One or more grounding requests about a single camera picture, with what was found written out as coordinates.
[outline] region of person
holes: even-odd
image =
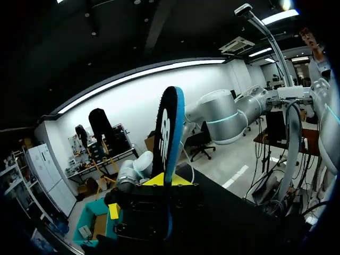
[[[312,59],[308,66],[311,82],[313,83],[320,78],[324,78],[327,81],[329,81],[330,79],[334,79],[335,77],[330,69],[330,65],[328,63],[325,52],[317,44],[315,36],[311,32],[311,30],[305,26],[302,26],[299,31],[299,35],[312,51]]]

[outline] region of glasses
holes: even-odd
[[[301,37],[307,37],[307,36],[310,36],[311,35],[311,31],[308,30],[308,29],[303,29],[301,32],[300,32],[300,36]]]

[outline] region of teal box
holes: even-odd
[[[73,241],[78,245],[87,245],[90,247],[95,247],[98,243],[98,240],[87,240],[82,237],[79,232],[79,228],[87,225],[89,228],[91,226],[91,221],[94,215],[103,215],[107,214],[106,220],[106,237],[113,239],[114,242],[117,240],[117,235],[113,232],[113,227],[117,224],[118,220],[110,219],[110,212],[108,207],[104,204],[104,198],[99,199],[97,201],[93,201],[87,203],[81,212],[81,216],[79,218],[78,224],[76,226],[76,230],[74,231]]]

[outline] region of ceiling light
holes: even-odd
[[[271,59],[271,58],[266,58],[265,61],[271,62],[271,63],[275,63],[276,61]]]
[[[253,53],[253,54],[250,54],[249,56],[250,56],[250,57],[254,57],[254,56],[256,56],[256,55],[259,55],[259,54],[261,54],[261,53],[263,53],[263,52],[267,52],[267,51],[269,51],[269,50],[271,50],[271,48],[267,48],[267,49],[260,50],[259,52],[255,52],[255,53]]]
[[[290,0],[283,0],[282,1],[282,9],[284,11],[288,11],[291,7],[291,1]]]
[[[296,57],[296,58],[292,58],[293,62],[303,61],[303,60],[309,60],[309,58],[308,57]]]
[[[299,13],[295,9],[292,9],[292,10],[289,10],[289,11],[280,12],[280,13],[277,13],[275,15],[269,16],[269,17],[263,19],[262,22],[265,25],[268,25],[268,24],[271,24],[275,21],[282,20],[282,19],[285,19],[285,18],[289,18],[289,17],[292,17],[292,16],[296,16],[298,14]]]
[[[179,63],[170,64],[170,65],[164,65],[164,66],[156,67],[156,68],[153,68],[153,69],[148,69],[148,70],[144,70],[144,71],[141,71],[141,72],[138,72],[138,73],[134,73],[134,74],[125,76],[123,78],[120,78],[118,80],[112,81],[108,84],[105,84],[105,85],[85,94],[84,96],[76,99],[75,101],[73,101],[69,105],[65,106],[58,113],[63,114],[65,112],[67,112],[68,110],[70,110],[71,108],[73,108],[74,106],[85,101],[89,97],[92,97],[95,94],[98,94],[98,93],[102,92],[103,90],[111,88],[111,87],[113,87],[117,84],[127,82],[127,81],[130,81],[132,79],[136,79],[136,78],[139,78],[139,77],[142,77],[142,76],[145,76],[145,75],[149,75],[149,74],[152,74],[152,73],[157,73],[157,72],[171,70],[171,69],[180,68],[180,67],[193,66],[193,65],[205,65],[205,64],[222,64],[224,61],[225,61],[225,59],[186,61],[186,62],[179,62]]]

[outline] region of door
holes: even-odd
[[[60,173],[57,169],[57,167],[54,164],[54,161],[52,159],[51,154],[49,153],[48,147],[46,144],[42,144],[40,146],[38,146],[39,151],[41,153],[41,157],[45,163],[46,169],[48,171],[48,173],[50,174],[53,182],[55,184],[57,184],[58,181],[60,181],[60,179],[62,178],[60,176]]]
[[[50,191],[49,191],[49,196],[52,198],[54,201],[54,204],[59,207],[59,209],[66,214],[68,211],[68,205],[65,203],[65,199],[60,192],[60,189],[58,189],[58,184],[54,186]]]
[[[54,185],[55,182],[52,180],[50,174],[48,173],[46,166],[44,164],[43,158],[38,147],[33,147],[28,150],[29,161],[32,164],[33,171],[40,179],[40,182],[44,186],[44,188],[49,191]]]
[[[58,189],[60,190],[65,203],[65,211],[64,213],[68,217],[72,211],[72,208],[77,201],[69,187],[67,187],[66,183],[63,180],[60,180],[57,184]]]

